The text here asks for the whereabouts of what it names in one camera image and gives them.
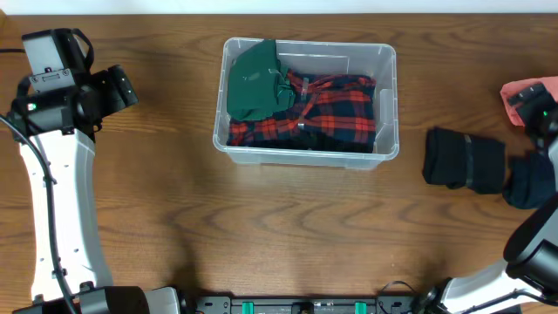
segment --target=green cloth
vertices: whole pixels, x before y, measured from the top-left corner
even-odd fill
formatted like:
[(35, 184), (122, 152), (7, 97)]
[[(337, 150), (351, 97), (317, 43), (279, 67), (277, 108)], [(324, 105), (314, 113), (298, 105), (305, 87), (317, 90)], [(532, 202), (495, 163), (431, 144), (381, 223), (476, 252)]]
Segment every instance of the green cloth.
[(277, 59), (276, 41), (263, 40), (240, 55), (228, 75), (227, 112), (238, 120), (261, 120), (295, 102), (288, 68)]

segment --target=white storage box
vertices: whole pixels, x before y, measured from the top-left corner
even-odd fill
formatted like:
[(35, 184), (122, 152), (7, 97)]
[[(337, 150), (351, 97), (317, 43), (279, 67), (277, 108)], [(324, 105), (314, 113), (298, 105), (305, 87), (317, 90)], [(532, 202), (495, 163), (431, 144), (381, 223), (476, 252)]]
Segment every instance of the white storage box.
[(282, 65), (293, 71), (308, 74), (362, 74), (376, 79), (373, 109), (377, 130), (373, 154), (227, 146), (230, 66), (234, 59), (261, 41), (256, 38), (230, 38), (225, 43), (213, 134), (217, 149), (240, 164), (277, 163), (373, 169), (380, 162), (395, 158), (399, 152), (396, 55), (388, 44), (276, 41), (277, 57)]

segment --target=red and navy plaid fabric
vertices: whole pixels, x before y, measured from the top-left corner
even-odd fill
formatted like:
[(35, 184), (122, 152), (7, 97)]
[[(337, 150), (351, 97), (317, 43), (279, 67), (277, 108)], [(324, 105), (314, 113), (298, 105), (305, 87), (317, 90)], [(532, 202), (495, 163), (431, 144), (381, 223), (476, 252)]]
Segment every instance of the red and navy plaid fabric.
[[(372, 147), (376, 123), (372, 98), (376, 80), (363, 75), (302, 75), (289, 71), (295, 104), (261, 121), (230, 120), (228, 144), (253, 146), (267, 140), (291, 140), (301, 130)], [(306, 101), (303, 80), (309, 80)]]

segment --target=pink cloth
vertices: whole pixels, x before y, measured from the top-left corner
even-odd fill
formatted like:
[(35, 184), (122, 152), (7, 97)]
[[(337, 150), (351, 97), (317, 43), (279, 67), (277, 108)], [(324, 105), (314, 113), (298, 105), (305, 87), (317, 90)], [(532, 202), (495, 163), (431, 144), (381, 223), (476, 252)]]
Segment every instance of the pink cloth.
[(558, 102), (558, 77), (552, 78), (529, 78), (523, 79), (521, 81), (510, 82), (502, 86), (502, 90), (500, 91), (500, 95), (502, 96), (502, 100), (504, 100), (504, 107), (506, 108), (507, 116), (512, 121), (515, 126), (525, 126), (523, 121), (520, 118), (520, 115), (517, 114), (515, 111), (515, 106), (511, 106), (507, 99), (517, 95), (518, 92), (521, 92), (525, 88), (535, 85), (537, 83), (542, 83), (547, 88), (547, 91), (550, 92), (552, 98)]

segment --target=wooden surface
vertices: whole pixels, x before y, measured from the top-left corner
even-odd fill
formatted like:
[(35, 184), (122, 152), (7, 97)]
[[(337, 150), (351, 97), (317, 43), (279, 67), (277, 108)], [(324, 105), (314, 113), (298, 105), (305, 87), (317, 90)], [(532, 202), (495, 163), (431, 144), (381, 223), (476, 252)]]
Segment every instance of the wooden surface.
[[(0, 46), (58, 27), (91, 39), (93, 70), (122, 64), (140, 99), (97, 136), (99, 231), (117, 285), (363, 295), (405, 280), (425, 290), (501, 258), (531, 214), (501, 195), (426, 185), (425, 133), (481, 134), (523, 154), (529, 142), (510, 126), (499, 90), (558, 73), (558, 16), (11, 17)], [(211, 139), (222, 46), (236, 36), (391, 44), (398, 157), (372, 172), (236, 166)], [(0, 56), (2, 112), (29, 72), (25, 56)], [(0, 147), (0, 310), (8, 312), (31, 300), (35, 243), (29, 182), (5, 128)]]

